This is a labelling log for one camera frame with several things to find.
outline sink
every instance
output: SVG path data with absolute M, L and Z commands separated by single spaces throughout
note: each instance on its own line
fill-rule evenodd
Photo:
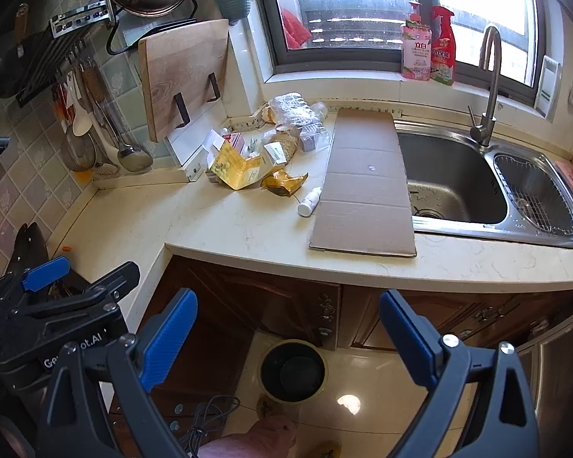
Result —
M 545 155 L 396 121 L 414 230 L 573 248 L 573 197 Z
M 398 136 L 413 215 L 482 224 L 505 218 L 507 202 L 477 152 L 450 139 L 408 132 Z

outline faucet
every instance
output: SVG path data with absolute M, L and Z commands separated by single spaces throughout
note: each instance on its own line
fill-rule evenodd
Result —
M 489 70 L 490 65 L 490 52 L 494 45 L 494 67 L 492 69 L 492 76 L 490 78 L 490 94 L 488 95 L 488 105 L 486 106 L 486 113 L 481 114 L 481 123 L 475 122 L 474 113 L 471 106 L 468 106 L 469 115 L 471 116 L 471 130 L 469 135 L 471 139 L 478 143 L 480 146 L 488 147 L 490 143 L 490 136 L 494 129 L 494 108 L 497 105 L 497 95 L 499 93 L 499 75 L 501 74 L 501 35 L 499 29 L 493 24 L 488 24 L 484 29 L 484 39 L 481 42 L 480 48 L 480 69 L 483 71 Z

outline blue gripper pad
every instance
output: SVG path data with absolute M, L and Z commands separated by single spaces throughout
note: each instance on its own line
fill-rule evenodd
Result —
M 443 363 L 439 332 L 419 317 L 398 291 L 380 296 L 380 320 L 395 344 L 414 384 L 431 391 L 437 386 Z
M 163 312 L 152 316 L 142 328 L 136 360 L 142 369 L 140 382 L 147 393 L 165 381 L 196 317 L 196 294 L 183 288 Z
M 43 263 L 28 272 L 21 282 L 24 290 L 37 292 L 52 282 L 61 279 L 70 272 L 70 262 L 65 256 L 54 258 L 50 262 Z

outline small white bottle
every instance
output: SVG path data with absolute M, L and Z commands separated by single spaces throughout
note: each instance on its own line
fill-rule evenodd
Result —
M 302 217 L 310 217 L 310 215 L 312 215 L 312 212 L 321 199 L 321 192 L 321 187 L 315 187 L 303 200 L 301 200 L 301 203 L 297 207 L 297 211 Z

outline sink drain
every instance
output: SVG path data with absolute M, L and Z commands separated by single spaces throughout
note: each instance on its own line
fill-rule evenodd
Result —
M 416 217 L 427 217 L 427 218 L 440 218 L 444 219 L 445 217 L 440 214 L 437 210 L 433 210 L 431 208 L 425 208 L 422 210 L 418 210 L 415 214 Z

